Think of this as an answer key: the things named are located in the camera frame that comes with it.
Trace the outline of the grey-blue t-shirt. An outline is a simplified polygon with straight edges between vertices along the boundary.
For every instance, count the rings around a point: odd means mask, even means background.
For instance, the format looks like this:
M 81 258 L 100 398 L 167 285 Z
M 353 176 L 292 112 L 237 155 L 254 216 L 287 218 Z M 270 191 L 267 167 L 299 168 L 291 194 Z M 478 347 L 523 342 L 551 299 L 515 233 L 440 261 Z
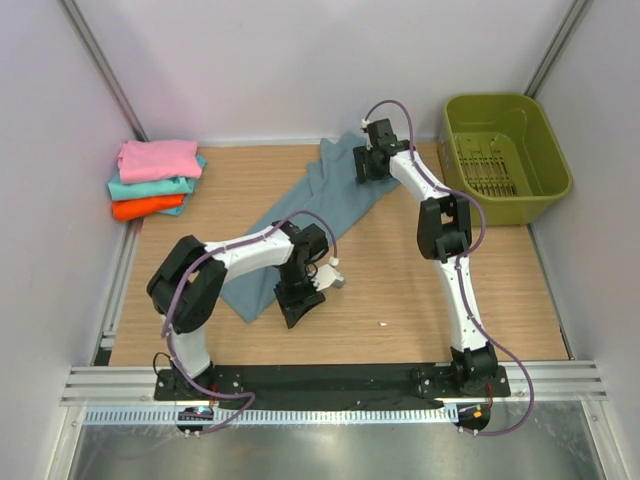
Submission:
M 246 231 L 255 234 L 271 223 L 300 210 L 327 221 L 336 237 L 343 236 L 399 182 L 393 178 L 360 184 L 356 180 L 353 149 L 366 143 L 363 137 L 344 134 L 337 142 L 320 142 L 320 159 L 307 164 L 304 175 Z M 234 279 L 223 287 L 225 302 L 247 323 L 255 321 L 275 301 L 279 274 L 263 268 Z

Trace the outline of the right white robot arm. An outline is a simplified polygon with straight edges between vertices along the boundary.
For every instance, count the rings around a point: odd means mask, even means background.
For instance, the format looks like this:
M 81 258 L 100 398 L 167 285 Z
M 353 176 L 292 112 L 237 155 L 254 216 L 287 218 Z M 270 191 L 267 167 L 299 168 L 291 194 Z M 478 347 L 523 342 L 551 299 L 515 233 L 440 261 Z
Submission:
M 411 142 L 395 135 L 388 119 L 364 120 L 364 146 L 353 149 L 356 179 L 395 179 L 419 204 L 416 242 L 441 282 L 451 329 L 452 387 L 480 396 L 498 373 L 494 346 L 483 333 L 466 253 L 471 248 L 469 201 L 453 193 L 422 162 Z

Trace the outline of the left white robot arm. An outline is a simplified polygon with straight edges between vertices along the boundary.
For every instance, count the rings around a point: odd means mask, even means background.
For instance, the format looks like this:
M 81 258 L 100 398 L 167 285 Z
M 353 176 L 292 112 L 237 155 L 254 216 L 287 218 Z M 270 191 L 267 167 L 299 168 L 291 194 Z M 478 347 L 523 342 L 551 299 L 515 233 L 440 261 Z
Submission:
M 324 291 L 344 281 L 337 270 L 333 237 L 313 223 L 299 228 L 280 220 L 252 235 L 203 243 L 188 235 L 178 241 L 147 285 L 147 294 L 164 318 L 161 336 L 167 341 L 177 387 L 189 399 L 205 396 L 243 398 L 243 393 L 212 390 L 215 369 L 207 351 L 205 324 L 223 287 L 264 268 L 275 268 L 272 288 L 285 323 L 296 326 L 325 301 Z

